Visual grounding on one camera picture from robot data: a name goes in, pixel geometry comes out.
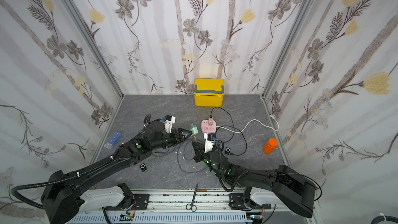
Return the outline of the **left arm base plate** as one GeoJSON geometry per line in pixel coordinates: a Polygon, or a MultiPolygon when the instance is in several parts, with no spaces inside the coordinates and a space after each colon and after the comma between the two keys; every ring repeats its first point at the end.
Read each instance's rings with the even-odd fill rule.
{"type": "Polygon", "coordinates": [[[124,197],[116,206],[107,206],[107,211],[145,211],[149,203],[149,194],[133,194],[124,197]]]}

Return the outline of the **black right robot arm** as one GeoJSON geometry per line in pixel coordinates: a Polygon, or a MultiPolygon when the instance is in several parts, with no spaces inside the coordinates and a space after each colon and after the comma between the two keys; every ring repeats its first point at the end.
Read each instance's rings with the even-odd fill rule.
{"type": "Polygon", "coordinates": [[[204,162],[225,191],[231,192],[236,186],[268,190],[294,213],[313,217],[316,185],[310,178],[285,165],[275,170],[247,169],[229,162],[218,148],[205,152],[205,145],[199,142],[193,142],[192,147],[195,162],[204,162]]]}

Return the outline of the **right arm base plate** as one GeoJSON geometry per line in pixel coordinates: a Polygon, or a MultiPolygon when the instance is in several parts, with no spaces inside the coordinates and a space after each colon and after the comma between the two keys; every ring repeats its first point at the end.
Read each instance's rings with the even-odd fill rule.
{"type": "Polygon", "coordinates": [[[264,209],[272,209],[270,204],[260,205],[256,203],[250,198],[249,193],[230,193],[229,207],[240,211],[262,210],[262,207],[264,207],[264,209]]]}

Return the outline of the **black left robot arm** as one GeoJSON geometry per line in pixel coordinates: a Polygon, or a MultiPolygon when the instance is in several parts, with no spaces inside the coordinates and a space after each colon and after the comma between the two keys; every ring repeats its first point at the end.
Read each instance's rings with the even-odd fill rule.
{"type": "Polygon", "coordinates": [[[67,223],[78,214],[84,204],[83,194],[91,187],[132,164],[139,164],[150,157],[153,150],[174,147],[190,136],[190,130],[172,128],[168,133],[163,122],[153,121],[131,140],[119,145],[111,156],[79,170],[53,173],[40,198],[49,222],[67,223]]]}

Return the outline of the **green usb charger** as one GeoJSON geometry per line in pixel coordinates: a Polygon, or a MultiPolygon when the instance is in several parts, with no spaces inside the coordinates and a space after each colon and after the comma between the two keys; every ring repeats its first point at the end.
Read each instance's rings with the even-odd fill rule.
{"type": "Polygon", "coordinates": [[[198,135],[198,133],[199,133],[199,130],[198,130],[198,128],[197,128],[196,125],[192,125],[192,126],[190,127],[190,131],[191,131],[191,133],[192,133],[192,136],[196,136],[196,135],[198,135]]]}

